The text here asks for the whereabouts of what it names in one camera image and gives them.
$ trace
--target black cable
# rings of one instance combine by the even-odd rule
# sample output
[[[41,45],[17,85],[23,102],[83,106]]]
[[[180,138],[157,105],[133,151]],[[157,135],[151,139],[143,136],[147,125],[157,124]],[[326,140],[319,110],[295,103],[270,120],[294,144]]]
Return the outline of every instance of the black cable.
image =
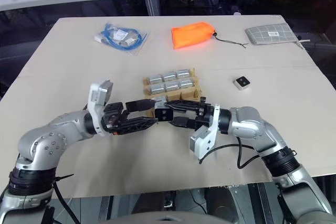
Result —
[[[58,220],[55,220],[55,219],[53,219],[53,222],[54,222],[54,224],[62,224],[62,222],[60,222]]]
[[[207,214],[207,212],[205,211],[204,207],[203,207],[200,203],[198,203],[198,202],[195,200],[195,198],[194,198],[193,194],[191,193],[191,191],[190,191],[190,190],[188,190],[188,191],[189,191],[189,193],[190,193],[190,196],[193,198],[193,201],[195,202],[195,204],[199,205],[199,206],[201,207],[201,209],[203,210],[203,212],[204,212],[205,214]]]
[[[70,217],[72,218],[72,220],[74,221],[75,224],[80,224],[80,222],[77,219],[76,215],[73,213],[73,211],[70,209],[70,207],[68,206],[68,204],[63,199],[63,196],[62,196],[61,192],[58,189],[56,181],[53,183],[53,186],[54,186],[54,190],[55,190],[55,193],[57,195],[57,198],[59,199],[59,202],[62,204],[62,206],[64,207],[64,209],[66,210],[66,212],[68,212],[68,214],[70,215]]]
[[[220,150],[222,148],[226,148],[226,147],[239,147],[239,144],[226,144],[226,145],[222,145],[222,146],[219,146],[219,147],[216,147],[210,151],[208,151],[203,158],[201,158],[198,163],[201,164],[203,162],[203,160],[209,155],[211,154],[212,152],[215,152],[217,150]],[[252,146],[249,146],[249,145],[245,145],[245,144],[242,144],[242,147],[244,148],[248,148],[248,149],[252,149],[253,150],[253,147]]]
[[[238,42],[234,42],[234,41],[230,41],[230,40],[218,39],[216,32],[214,32],[212,35],[215,37],[215,39],[217,39],[219,41],[222,41],[222,42],[231,43],[231,44],[238,44],[238,45],[241,45],[244,48],[246,48],[245,45],[248,45],[248,43],[242,44],[242,43],[238,43]]]
[[[241,144],[241,140],[239,137],[237,137],[238,140],[238,144],[239,144],[239,152],[238,152],[238,159],[237,159],[237,167],[238,169],[243,169],[245,166],[247,166],[249,163],[251,163],[253,160],[255,160],[256,158],[259,157],[259,155],[255,155],[252,158],[250,158],[248,161],[246,161],[245,163],[243,163],[242,165],[240,164],[242,161],[242,152],[243,152],[243,145]]]

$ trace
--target metal frame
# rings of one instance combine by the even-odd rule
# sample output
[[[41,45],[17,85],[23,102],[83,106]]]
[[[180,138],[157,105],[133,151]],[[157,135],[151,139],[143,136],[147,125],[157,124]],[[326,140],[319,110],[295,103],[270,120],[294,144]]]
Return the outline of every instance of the metal frame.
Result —
[[[248,184],[256,223],[274,224],[264,183]]]
[[[101,199],[98,223],[111,219],[113,196],[104,196]]]

